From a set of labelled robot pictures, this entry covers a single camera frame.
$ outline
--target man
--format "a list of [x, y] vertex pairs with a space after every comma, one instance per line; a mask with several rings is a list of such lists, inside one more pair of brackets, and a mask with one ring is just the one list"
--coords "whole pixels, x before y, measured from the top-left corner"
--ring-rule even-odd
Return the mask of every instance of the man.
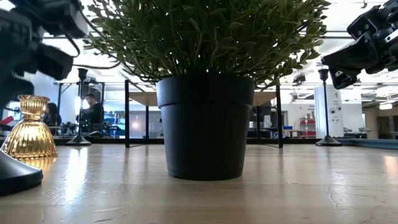
[[104, 108], [98, 103], [94, 94], [87, 94], [86, 101], [90, 108], [85, 109], [81, 115], [84, 120], [90, 121], [92, 124], [101, 123], [103, 120]]

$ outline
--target black stand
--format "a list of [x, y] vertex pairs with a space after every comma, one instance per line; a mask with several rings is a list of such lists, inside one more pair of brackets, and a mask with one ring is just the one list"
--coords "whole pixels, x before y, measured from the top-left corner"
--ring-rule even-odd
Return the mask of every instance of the black stand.
[[326, 116], [326, 136], [321, 140], [315, 143], [317, 146], [341, 146], [341, 143], [334, 140], [331, 136], [329, 136], [329, 118], [328, 118], [328, 101], [326, 99], [326, 80], [328, 79], [327, 69], [321, 69], [318, 71], [323, 81], [323, 94], [325, 96], [325, 116]]
[[284, 147], [284, 133], [282, 126], [282, 103], [280, 102], [280, 85], [276, 86], [276, 112], [278, 118], [278, 147], [282, 149]]
[[124, 81], [124, 123], [126, 124], [124, 133], [124, 145], [130, 148], [130, 96], [129, 96], [129, 80]]
[[19, 162], [0, 151], [0, 196], [14, 194], [40, 185], [43, 171]]
[[81, 135], [81, 109], [83, 107], [83, 100], [81, 100], [81, 96], [83, 95], [83, 82], [87, 77], [87, 69], [84, 68], [78, 68], [79, 70], [79, 79], [80, 79], [80, 112], [79, 112], [79, 130], [77, 132], [77, 135], [70, 141], [68, 141], [65, 145], [66, 146], [90, 146], [91, 142], [87, 141], [82, 135]]

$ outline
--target person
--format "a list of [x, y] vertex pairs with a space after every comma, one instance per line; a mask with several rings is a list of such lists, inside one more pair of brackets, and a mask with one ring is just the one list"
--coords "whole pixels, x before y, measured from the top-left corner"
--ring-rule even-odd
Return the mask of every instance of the person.
[[[62, 118], [58, 114], [58, 107], [56, 106], [55, 103], [47, 103], [47, 107], [45, 109], [45, 114], [43, 117], [43, 122], [48, 126], [48, 127], [57, 127], [60, 126], [62, 123]], [[51, 133], [55, 134], [57, 132], [57, 129], [50, 128]]]
[[86, 99], [90, 108], [83, 110], [81, 118], [83, 120], [88, 120], [92, 124], [98, 124], [102, 122], [102, 117], [104, 113], [104, 108], [101, 103], [98, 103], [94, 94], [87, 94]]

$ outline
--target red object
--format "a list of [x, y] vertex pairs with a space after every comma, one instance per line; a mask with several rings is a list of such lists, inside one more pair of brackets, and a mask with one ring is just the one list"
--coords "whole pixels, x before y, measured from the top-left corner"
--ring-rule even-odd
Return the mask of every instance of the red object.
[[317, 135], [317, 132], [316, 131], [307, 131], [307, 132], [302, 131], [301, 132], [301, 136], [307, 137], [307, 135], [308, 135], [308, 137], [314, 137]]
[[12, 116], [9, 116], [8, 118], [6, 118], [6, 119], [0, 121], [0, 124], [9, 124], [9, 123], [11, 123], [11, 121], [13, 121], [13, 120], [14, 120], [14, 118], [13, 118]]
[[[300, 121], [300, 124], [305, 124], [305, 120]], [[310, 119], [310, 120], [308, 120], [307, 124], [315, 124], [315, 120], [314, 119]]]

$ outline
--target cable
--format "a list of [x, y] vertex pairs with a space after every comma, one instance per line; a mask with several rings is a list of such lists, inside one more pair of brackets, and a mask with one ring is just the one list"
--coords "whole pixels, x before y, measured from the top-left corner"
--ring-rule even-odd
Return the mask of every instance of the cable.
[[91, 65], [73, 65], [73, 66], [77, 66], [77, 67], [82, 67], [82, 68], [90, 68], [90, 69], [112, 69], [112, 68], [116, 68], [117, 66], [120, 65], [120, 62], [110, 66], [110, 67], [97, 67], [97, 66], [91, 66]]
[[65, 37], [69, 40], [69, 42], [74, 46], [74, 48], [75, 48], [76, 51], [77, 51], [77, 55], [76, 55], [76, 56], [73, 56], [73, 57], [74, 57], [74, 58], [79, 57], [79, 55], [80, 55], [79, 46], [77, 46], [76, 42], [70, 37], [70, 35], [68, 34], [68, 32], [65, 30], [65, 28], [63, 28], [63, 25], [62, 25], [62, 24], [59, 25], [59, 28], [60, 28], [60, 30], [63, 32], [63, 34], [65, 35]]
[[80, 13], [81, 13], [81, 16], [83, 16], [83, 19], [87, 22], [87, 24], [97, 33], [97, 34], [99, 34], [100, 36], [102, 36], [101, 35], [101, 32], [91, 23], [91, 21], [84, 15], [84, 13], [83, 13], [83, 11], [80, 9]]

